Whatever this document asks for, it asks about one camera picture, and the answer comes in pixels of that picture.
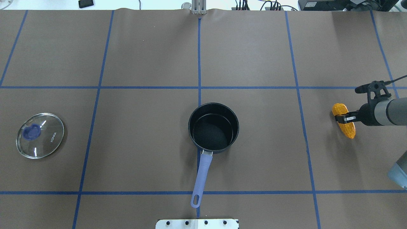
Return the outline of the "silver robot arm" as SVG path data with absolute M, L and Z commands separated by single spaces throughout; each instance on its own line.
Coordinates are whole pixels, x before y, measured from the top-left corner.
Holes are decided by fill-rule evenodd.
M 349 112 L 343 103 L 332 107 L 332 114 L 341 131 L 350 139 L 356 134 L 355 122 L 366 126 L 406 126 L 407 99 L 393 99 L 387 85 L 394 81 L 373 81 L 355 88 L 355 93 L 367 94 L 367 103 L 359 110 Z

